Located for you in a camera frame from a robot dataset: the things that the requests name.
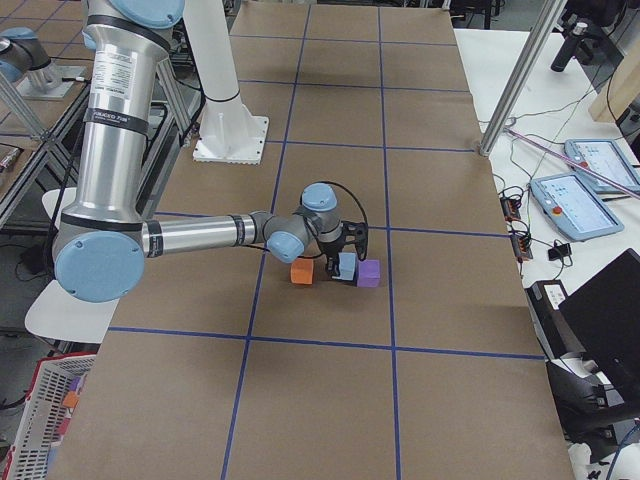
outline floor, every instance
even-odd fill
[[[506,0],[500,16],[494,18],[492,21],[492,28],[529,30],[535,22],[541,4],[542,0]],[[473,18],[467,18],[466,22],[470,28],[482,28],[483,18],[481,15],[476,15]],[[3,30],[3,23],[3,18],[0,17],[0,30]],[[598,52],[596,64],[604,57],[605,55],[602,52]],[[597,69],[598,67],[590,67],[586,70],[596,73],[595,71]],[[606,78],[607,72],[610,71],[609,67],[603,67],[598,72],[598,78],[603,78],[603,76]],[[42,216],[38,201],[39,195],[38,187],[34,187],[28,195],[28,200],[21,206],[21,211],[18,212],[18,215],[30,217],[33,213],[39,212],[38,214]],[[22,326],[24,314],[45,285],[45,279],[32,279],[31,275],[25,272],[22,266],[19,265],[19,254],[24,251],[24,248],[5,247],[4,245],[17,244],[23,247],[29,247],[38,242],[41,242],[41,240],[37,238],[0,237],[0,285],[3,286],[2,293],[0,294],[0,302],[2,303],[0,326]],[[16,268],[18,268],[18,275],[20,275],[23,280],[26,279],[28,281],[18,281],[15,278]],[[11,403],[22,395],[22,392],[28,385],[35,362],[46,355],[48,350],[48,347],[33,339],[8,336],[0,337],[0,403],[2,403],[5,398],[7,399],[6,403]],[[12,432],[15,431],[17,421],[20,418],[20,411],[20,408],[6,412],[0,411],[0,440],[3,436],[11,439]]]

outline white table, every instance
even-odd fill
[[[481,121],[481,128],[484,128],[486,122],[483,121],[491,118],[528,33],[485,30],[456,30],[455,33],[469,87],[474,97],[476,113]],[[562,73],[553,72],[549,68],[562,42],[560,34],[552,34],[547,41],[518,99],[513,116],[562,108],[592,90],[588,78],[575,59],[569,62]],[[525,117],[518,120],[513,129],[521,134],[536,134],[556,142],[564,142],[571,138],[620,137],[621,133],[614,124],[596,123],[591,119],[588,108],[596,95],[595,92],[591,92],[577,104],[575,112],[575,105],[571,105],[560,112]],[[549,143],[543,140],[534,140],[549,146]],[[511,141],[512,138],[506,134],[498,140],[490,156],[493,171],[506,180],[507,186],[517,185],[526,188],[529,178],[509,160]],[[618,140],[617,143],[632,163],[638,163],[624,139]],[[560,145],[550,148],[562,152]],[[513,152],[514,160],[530,173],[536,171],[543,156],[540,150],[520,141],[514,142]],[[546,156],[537,169],[535,177],[567,172],[569,168],[560,160]],[[502,189],[500,180],[496,180],[496,185],[498,190]],[[565,268],[560,277],[569,294],[593,277],[622,251],[629,247],[640,251],[640,203],[635,199],[625,199],[607,205],[624,223],[625,229],[615,235],[571,243],[574,264],[570,268]],[[523,219],[529,223],[534,238],[547,243],[553,243],[554,239],[568,241],[555,229],[534,200],[531,201],[528,209],[525,200],[521,213]],[[538,280],[554,278],[558,274],[560,262],[549,262],[547,249],[548,247],[543,244],[533,243],[534,260],[525,262],[523,265],[524,287]],[[574,464],[576,478],[586,478],[583,475],[584,468],[587,468],[584,464]],[[598,467],[603,470],[601,478],[606,476],[605,468]],[[635,478],[638,475],[640,475],[640,446],[636,444],[622,451],[612,478]]]

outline robotic arm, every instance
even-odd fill
[[[26,73],[36,90],[48,92],[62,77],[36,34],[24,27],[0,32],[0,73],[16,82]]]
[[[345,245],[355,244],[366,257],[366,223],[343,222],[335,193],[324,183],[308,186],[290,217],[254,212],[144,222],[135,199],[155,72],[168,56],[184,3],[93,0],[87,7],[85,32],[96,56],[86,134],[76,199],[62,212],[52,252],[67,292],[89,302],[119,298],[139,282],[145,257],[206,248],[266,242],[274,256],[291,263],[316,240],[332,276],[339,276]]]

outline white basket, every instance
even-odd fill
[[[49,448],[60,440],[57,430],[67,411],[62,401],[71,381],[91,370],[95,358],[72,354],[38,363],[2,480],[46,478]]]

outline black monitor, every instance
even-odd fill
[[[640,400],[640,256],[624,251],[560,311],[622,398]]]

